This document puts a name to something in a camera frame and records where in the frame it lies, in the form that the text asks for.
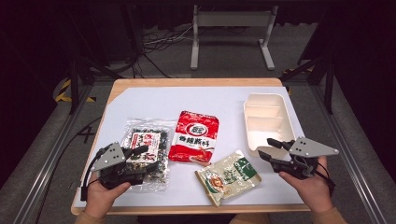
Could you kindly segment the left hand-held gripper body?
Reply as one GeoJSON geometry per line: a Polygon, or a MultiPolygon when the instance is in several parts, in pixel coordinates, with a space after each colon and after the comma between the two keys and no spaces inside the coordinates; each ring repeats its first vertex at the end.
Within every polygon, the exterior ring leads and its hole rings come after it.
{"type": "Polygon", "coordinates": [[[91,168],[96,173],[99,182],[107,189],[114,189],[120,184],[129,182],[141,185],[146,175],[140,175],[136,170],[127,167],[127,160],[118,142],[99,150],[91,168]]]}

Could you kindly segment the aluminium rail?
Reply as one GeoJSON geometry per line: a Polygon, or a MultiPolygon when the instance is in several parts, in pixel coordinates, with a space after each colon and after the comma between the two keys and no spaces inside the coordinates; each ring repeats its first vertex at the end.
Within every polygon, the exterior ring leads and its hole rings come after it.
{"type": "Polygon", "coordinates": [[[363,176],[359,165],[357,164],[354,156],[350,151],[350,147],[347,144],[347,140],[341,133],[341,130],[334,118],[328,112],[327,107],[324,104],[324,95],[320,91],[318,86],[311,86],[310,90],[312,91],[321,112],[324,114],[325,119],[327,120],[328,125],[332,130],[332,134],[336,140],[337,146],[340,150],[340,155],[346,165],[348,173],[352,179],[352,182],[360,195],[361,201],[372,221],[373,224],[388,224],[386,221],[378,203],[375,200],[375,196],[372,193],[368,183],[363,176]]]}
{"type": "Polygon", "coordinates": [[[57,164],[66,149],[66,140],[69,137],[72,127],[77,121],[77,117],[92,91],[92,86],[83,86],[78,93],[78,103],[76,108],[70,107],[64,117],[62,125],[55,134],[55,140],[50,144],[50,150],[46,154],[46,159],[39,166],[35,175],[35,180],[29,188],[29,193],[23,200],[18,214],[13,218],[12,224],[27,224],[39,201],[44,200],[45,191],[50,187],[57,164]]]}

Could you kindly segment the black metal stand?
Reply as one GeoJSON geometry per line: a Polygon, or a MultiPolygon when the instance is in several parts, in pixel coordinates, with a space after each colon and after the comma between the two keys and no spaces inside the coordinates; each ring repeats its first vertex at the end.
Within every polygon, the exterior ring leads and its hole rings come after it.
{"type": "Polygon", "coordinates": [[[295,69],[284,71],[282,76],[279,78],[281,81],[287,81],[292,77],[295,77],[305,70],[312,69],[310,72],[307,82],[309,85],[318,85],[319,82],[326,77],[325,80],[325,91],[324,91],[324,105],[329,114],[332,113],[332,87],[333,87],[333,63],[331,59],[316,58],[308,61],[295,69]]]}
{"type": "Polygon", "coordinates": [[[91,67],[113,79],[119,79],[121,76],[99,64],[93,56],[88,56],[84,53],[83,46],[85,46],[88,51],[91,49],[78,27],[73,10],[70,7],[66,7],[64,9],[64,14],[64,30],[66,31],[66,34],[64,35],[64,42],[66,43],[65,51],[67,52],[70,61],[69,77],[71,80],[72,97],[70,114],[73,115],[83,101],[79,96],[79,84],[82,84],[83,86],[91,86],[94,82],[94,74],[93,71],[90,70],[91,67]]]}

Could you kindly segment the white metal stand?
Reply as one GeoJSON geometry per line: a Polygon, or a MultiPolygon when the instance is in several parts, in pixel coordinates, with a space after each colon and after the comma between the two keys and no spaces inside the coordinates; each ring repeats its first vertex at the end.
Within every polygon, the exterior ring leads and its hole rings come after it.
{"type": "Polygon", "coordinates": [[[258,40],[258,44],[267,69],[273,71],[275,64],[268,43],[275,25],[277,11],[278,6],[262,11],[202,11],[195,5],[192,17],[191,70],[198,68],[200,27],[263,27],[264,37],[258,40]]]}

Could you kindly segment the red seasoning packet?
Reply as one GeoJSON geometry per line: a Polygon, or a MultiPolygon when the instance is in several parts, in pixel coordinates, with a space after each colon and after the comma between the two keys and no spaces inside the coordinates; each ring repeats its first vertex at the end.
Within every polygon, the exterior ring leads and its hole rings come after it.
{"type": "Polygon", "coordinates": [[[214,116],[182,111],[168,159],[209,163],[217,143],[219,120],[214,116]]]}

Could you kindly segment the clear packet of dried mix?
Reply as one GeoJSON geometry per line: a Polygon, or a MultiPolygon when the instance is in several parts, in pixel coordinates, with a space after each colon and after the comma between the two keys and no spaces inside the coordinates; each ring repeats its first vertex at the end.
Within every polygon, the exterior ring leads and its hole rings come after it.
{"type": "Polygon", "coordinates": [[[142,184],[131,187],[132,192],[149,193],[166,190],[170,172],[168,152],[175,126],[174,120],[128,119],[126,121],[120,145],[127,149],[148,146],[147,152],[133,155],[127,160],[127,168],[137,170],[158,163],[157,168],[144,177],[142,184]]]}

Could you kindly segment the green and beige food packet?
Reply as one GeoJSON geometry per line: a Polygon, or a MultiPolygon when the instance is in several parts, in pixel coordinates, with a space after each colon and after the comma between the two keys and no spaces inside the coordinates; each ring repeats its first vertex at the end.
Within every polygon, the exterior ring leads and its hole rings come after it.
{"type": "Polygon", "coordinates": [[[195,175],[209,201],[216,207],[223,200],[240,195],[262,182],[262,178],[241,150],[196,171],[195,175]]]}

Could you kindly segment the person's left hand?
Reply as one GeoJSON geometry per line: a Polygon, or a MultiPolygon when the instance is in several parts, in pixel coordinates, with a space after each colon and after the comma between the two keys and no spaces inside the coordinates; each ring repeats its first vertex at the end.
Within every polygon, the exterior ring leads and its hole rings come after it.
{"type": "Polygon", "coordinates": [[[104,218],[107,212],[112,208],[113,203],[121,196],[129,187],[129,182],[120,184],[114,189],[106,189],[97,180],[96,173],[92,173],[89,186],[88,196],[84,213],[95,218],[104,218]]]}

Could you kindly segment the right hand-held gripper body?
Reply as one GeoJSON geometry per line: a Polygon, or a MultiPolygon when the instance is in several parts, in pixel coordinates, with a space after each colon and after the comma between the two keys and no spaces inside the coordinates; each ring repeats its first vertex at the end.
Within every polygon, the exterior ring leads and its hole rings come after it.
{"type": "Polygon", "coordinates": [[[272,167],[276,173],[286,172],[298,179],[307,179],[315,175],[319,157],[339,154],[338,149],[306,137],[298,137],[290,142],[292,146],[289,150],[283,148],[289,153],[290,160],[279,160],[279,164],[272,164],[272,167]]]}

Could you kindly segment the person's right hand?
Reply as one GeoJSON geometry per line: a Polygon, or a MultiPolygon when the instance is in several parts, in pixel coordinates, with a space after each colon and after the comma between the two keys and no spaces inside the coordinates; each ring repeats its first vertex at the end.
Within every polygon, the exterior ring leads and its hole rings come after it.
{"type": "Polygon", "coordinates": [[[296,189],[303,202],[313,213],[322,213],[333,209],[329,187],[322,177],[315,175],[300,180],[285,172],[279,172],[278,175],[296,189]]]}

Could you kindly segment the white compartment lunch box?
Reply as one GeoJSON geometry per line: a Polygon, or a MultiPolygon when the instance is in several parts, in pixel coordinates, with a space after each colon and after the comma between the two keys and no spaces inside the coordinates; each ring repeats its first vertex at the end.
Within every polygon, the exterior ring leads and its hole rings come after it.
{"type": "Polygon", "coordinates": [[[284,158],[285,152],[276,152],[267,143],[268,138],[277,141],[295,139],[284,97],[277,93],[251,93],[244,102],[244,115],[248,154],[258,157],[261,149],[277,159],[284,158]]]}

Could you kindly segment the yellow and black hazard tape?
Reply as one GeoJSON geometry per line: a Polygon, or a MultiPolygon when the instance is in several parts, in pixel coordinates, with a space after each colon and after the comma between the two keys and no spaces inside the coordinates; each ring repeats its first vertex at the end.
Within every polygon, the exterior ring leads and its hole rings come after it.
{"type": "Polygon", "coordinates": [[[71,79],[67,78],[62,84],[58,94],[55,97],[56,102],[72,102],[72,98],[70,96],[66,96],[67,89],[71,86],[71,79]]]}

